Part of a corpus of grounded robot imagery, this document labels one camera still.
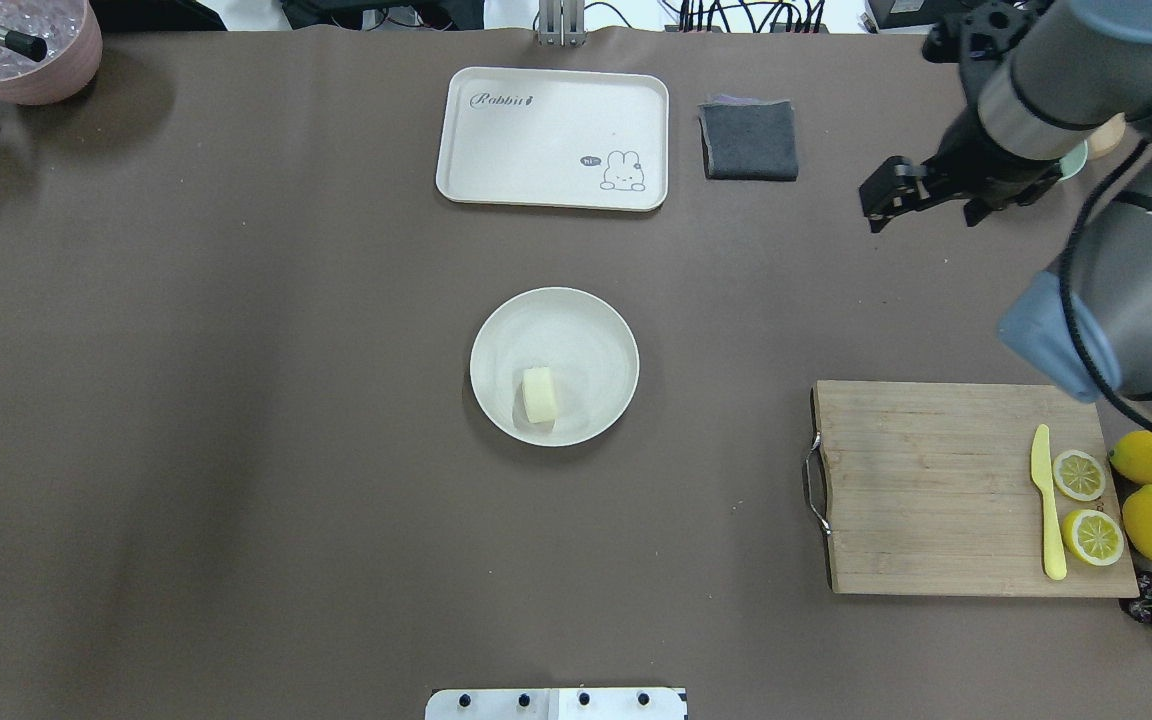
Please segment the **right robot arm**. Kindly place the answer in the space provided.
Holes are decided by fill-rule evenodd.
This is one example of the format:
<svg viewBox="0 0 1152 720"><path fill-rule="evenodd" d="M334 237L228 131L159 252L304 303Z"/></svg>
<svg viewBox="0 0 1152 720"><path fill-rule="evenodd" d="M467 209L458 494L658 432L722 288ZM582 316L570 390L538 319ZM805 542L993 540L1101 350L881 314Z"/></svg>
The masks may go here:
<svg viewBox="0 0 1152 720"><path fill-rule="evenodd" d="M1105 397L1152 432L1152 1L972 1L923 55L957 65L967 106L931 158L890 156L861 183L872 232L947 200L963 200L968 225L1032 205L1098 128L1123 118L1137 135L998 338L1070 396Z"/></svg>

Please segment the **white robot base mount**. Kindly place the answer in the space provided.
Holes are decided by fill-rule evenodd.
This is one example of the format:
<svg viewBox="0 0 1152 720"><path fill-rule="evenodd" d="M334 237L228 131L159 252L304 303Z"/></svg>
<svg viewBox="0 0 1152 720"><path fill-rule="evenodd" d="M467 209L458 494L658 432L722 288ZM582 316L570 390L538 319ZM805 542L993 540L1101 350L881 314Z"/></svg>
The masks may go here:
<svg viewBox="0 0 1152 720"><path fill-rule="evenodd" d="M431 694L425 719L687 719L685 689L647 687L535 687L442 689Z"/></svg>

